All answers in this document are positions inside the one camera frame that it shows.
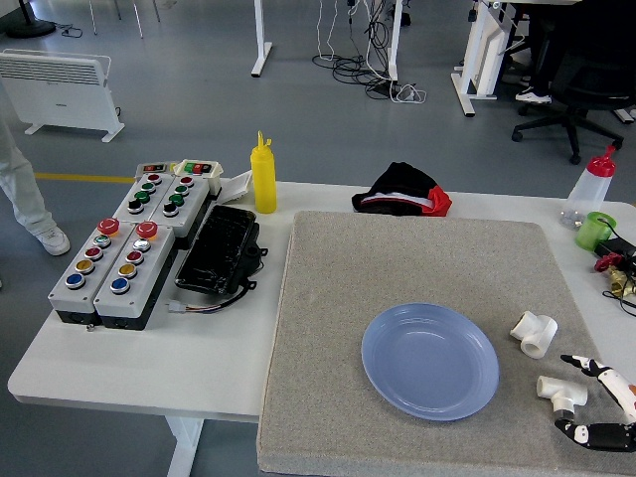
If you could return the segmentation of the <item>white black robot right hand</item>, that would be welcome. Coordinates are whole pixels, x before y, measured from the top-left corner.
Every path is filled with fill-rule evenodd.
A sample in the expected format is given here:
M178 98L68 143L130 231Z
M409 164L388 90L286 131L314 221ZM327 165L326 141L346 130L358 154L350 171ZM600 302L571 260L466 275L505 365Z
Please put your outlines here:
M626 423L577 424L572 417L556 417L557 427L583 448L607 452L635 451L635 386L609 366L592 358L561 355L560 358L596 378L624 411Z

